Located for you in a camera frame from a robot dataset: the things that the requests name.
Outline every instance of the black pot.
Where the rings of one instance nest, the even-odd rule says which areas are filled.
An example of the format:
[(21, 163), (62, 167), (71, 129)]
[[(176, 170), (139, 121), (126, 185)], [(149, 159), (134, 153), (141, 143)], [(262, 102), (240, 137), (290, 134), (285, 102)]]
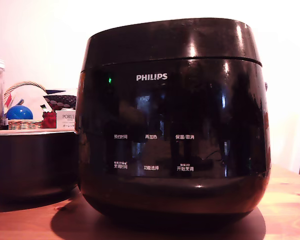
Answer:
[(78, 135), (56, 129), (0, 131), (0, 201), (33, 201), (78, 182)]
[(245, 23), (180, 19), (97, 33), (77, 101), (80, 189), (101, 213), (228, 222), (261, 200), (271, 167), (266, 87)]

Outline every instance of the rice cooker lid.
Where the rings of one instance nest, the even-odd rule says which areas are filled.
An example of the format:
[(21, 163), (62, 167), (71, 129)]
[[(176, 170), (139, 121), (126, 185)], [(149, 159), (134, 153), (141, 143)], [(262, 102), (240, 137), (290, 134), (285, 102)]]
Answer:
[(251, 28), (225, 18), (188, 18), (121, 26), (88, 40), (82, 70), (172, 59), (241, 59), (261, 64)]

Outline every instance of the white wall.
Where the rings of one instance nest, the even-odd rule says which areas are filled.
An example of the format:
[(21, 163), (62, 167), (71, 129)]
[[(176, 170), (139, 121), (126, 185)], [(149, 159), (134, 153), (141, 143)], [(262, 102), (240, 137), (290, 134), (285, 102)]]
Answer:
[[(272, 162), (298, 172), (300, 1), (0, 0), (6, 87), (35, 81), (47, 89), (76, 88), (91, 35), (127, 24), (191, 17), (231, 18), (252, 27), (268, 82)], [(32, 100), (27, 104), (39, 118), (39, 105)]]

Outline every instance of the wooden table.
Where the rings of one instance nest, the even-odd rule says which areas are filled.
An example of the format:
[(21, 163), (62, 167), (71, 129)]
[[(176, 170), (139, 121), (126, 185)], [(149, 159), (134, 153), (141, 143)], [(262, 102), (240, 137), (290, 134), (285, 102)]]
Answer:
[(248, 216), (218, 232), (139, 231), (114, 224), (75, 189), (46, 206), (0, 205), (0, 240), (298, 240), (300, 175), (272, 166), (267, 191)]

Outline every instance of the wicker basket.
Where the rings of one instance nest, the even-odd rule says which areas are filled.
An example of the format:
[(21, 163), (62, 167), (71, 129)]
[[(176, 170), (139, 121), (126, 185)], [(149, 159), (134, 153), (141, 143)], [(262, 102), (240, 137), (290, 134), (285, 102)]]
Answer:
[[(15, 85), (9, 87), (7, 91), (4, 93), (4, 104), (6, 104), (9, 95), (11, 92), (21, 86), (36, 86), (42, 89), (45, 93), (46, 89), (35, 82), (32, 81), (23, 81), (16, 83)], [(41, 128), (41, 120), (23, 120), (23, 119), (16, 119), (16, 120), (8, 120), (9, 130), (21, 130), (21, 129), (40, 129)]]

